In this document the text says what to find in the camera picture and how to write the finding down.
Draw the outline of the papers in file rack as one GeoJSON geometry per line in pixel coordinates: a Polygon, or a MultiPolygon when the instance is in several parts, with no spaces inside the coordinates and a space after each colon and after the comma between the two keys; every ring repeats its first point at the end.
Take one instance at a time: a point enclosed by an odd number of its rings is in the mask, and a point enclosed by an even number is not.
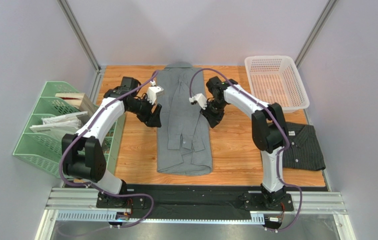
{"type": "Polygon", "coordinates": [[[31,123],[29,129],[33,133],[46,134],[60,141],[66,134],[74,135],[89,119],[88,111],[59,116],[42,116],[41,122],[31,123]]]}

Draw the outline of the white plastic basket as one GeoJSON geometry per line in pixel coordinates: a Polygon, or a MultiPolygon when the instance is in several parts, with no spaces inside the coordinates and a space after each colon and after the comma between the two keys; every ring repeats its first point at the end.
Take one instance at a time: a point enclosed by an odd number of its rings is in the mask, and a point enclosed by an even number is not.
{"type": "Polygon", "coordinates": [[[278,103],[284,113],[310,106],[294,60],[286,55],[257,55],[244,60],[250,91],[257,99],[278,103]]]}

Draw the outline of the grey long sleeve shirt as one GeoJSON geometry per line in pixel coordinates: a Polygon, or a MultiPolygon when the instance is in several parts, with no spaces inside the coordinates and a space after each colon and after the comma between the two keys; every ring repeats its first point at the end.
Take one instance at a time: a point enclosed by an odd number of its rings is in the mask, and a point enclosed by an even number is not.
{"type": "Polygon", "coordinates": [[[187,62],[167,65],[159,71],[157,84],[164,94],[157,102],[162,106],[157,129],[157,172],[184,176],[201,176],[213,170],[209,123],[192,105],[190,95],[205,94],[203,73],[187,62]]]}

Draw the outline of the aluminium front frame rail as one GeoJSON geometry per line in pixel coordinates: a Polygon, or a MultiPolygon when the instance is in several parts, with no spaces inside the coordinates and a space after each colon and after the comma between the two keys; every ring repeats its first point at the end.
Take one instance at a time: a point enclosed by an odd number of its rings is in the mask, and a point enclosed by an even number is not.
{"type": "Polygon", "coordinates": [[[342,194],[290,188],[266,206],[257,186],[131,184],[126,199],[92,188],[51,190],[36,239],[353,240],[342,194]]]}

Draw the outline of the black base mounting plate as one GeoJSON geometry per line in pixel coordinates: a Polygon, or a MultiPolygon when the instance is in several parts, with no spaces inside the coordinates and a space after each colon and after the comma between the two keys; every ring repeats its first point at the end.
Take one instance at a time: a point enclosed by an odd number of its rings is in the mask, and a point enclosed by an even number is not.
{"type": "Polygon", "coordinates": [[[288,193],[280,204],[267,207],[260,186],[129,184],[127,193],[132,197],[98,193],[96,206],[131,210],[134,218],[143,217],[152,207],[148,218],[160,220],[248,220],[251,211],[294,211],[288,193]]]}

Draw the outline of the dark striped folded shirt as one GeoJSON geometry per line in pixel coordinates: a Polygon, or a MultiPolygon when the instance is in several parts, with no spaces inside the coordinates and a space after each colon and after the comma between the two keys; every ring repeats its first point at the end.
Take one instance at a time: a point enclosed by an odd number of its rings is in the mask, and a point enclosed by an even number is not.
{"type": "Polygon", "coordinates": [[[283,152],[284,168],[322,171],[326,168],[313,125],[287,122],[290,146],[283,152]]]}

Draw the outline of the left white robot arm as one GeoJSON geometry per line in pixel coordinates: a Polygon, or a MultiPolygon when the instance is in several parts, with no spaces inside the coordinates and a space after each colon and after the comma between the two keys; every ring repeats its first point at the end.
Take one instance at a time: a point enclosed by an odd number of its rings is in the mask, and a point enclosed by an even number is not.
{"type": "Polygon", "coordinates": [[[125,112],[135,114],[148,127],[161,127],[162,106],[156,100],[164,90],[156,84],[156,74],[144,83],[123,77],[119,86],[105,93],[98,110],[83,127],[63,136],[59,174],[67,185],[93,187],[115,198],[129,197],[125,181],[107,170],[102,145],[125,112]]]}

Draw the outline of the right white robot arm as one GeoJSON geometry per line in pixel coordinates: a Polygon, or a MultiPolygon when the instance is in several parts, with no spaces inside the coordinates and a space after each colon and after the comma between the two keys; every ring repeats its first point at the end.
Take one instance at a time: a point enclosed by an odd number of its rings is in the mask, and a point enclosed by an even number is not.
{"type": "Polygon", "coordinates": [[[251,119],[252,139],[261,151],[264,203],[269,208],[280,204],[286,194],[282,179],[282,155],[287,141],[287,126],[282,107],[254,98],[232,79],[222,82],[215,76],[208,80],[206,87],[212,98],[206,99],[199,94],[197,99],[201,101],[200,112],[211,128],[221,122],[227,105],[234,105],[251,119]]]}

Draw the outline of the green plastic file rack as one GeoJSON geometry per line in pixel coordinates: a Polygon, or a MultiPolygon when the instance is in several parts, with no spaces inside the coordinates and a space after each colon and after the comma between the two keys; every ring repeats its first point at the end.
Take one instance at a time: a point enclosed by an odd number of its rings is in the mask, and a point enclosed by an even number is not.
{"type": "Polygon", "coordinates": [[[56,93],[78,93],[78,90],[64,81],[46,82],[13,155],[46,173],[59,177],[62,140],[56,140],[43,133],[33,133],[29,129],[30,124],[40,123],[41,117],[81,112],[63,99],[55,97],[56,93]]]}

